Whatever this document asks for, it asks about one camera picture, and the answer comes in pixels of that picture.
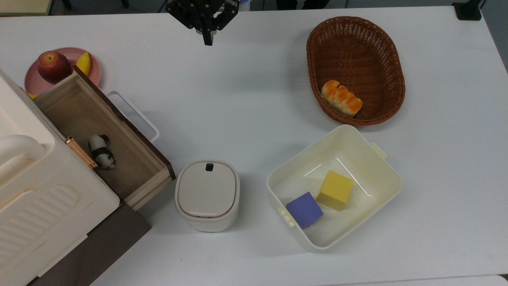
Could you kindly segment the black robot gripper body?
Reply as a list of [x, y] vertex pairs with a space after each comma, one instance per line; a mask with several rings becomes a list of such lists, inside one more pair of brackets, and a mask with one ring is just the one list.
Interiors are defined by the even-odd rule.
[[168, 0], [165, 11], [189, 29], [221, 31], [239, 12], [239, 0]]

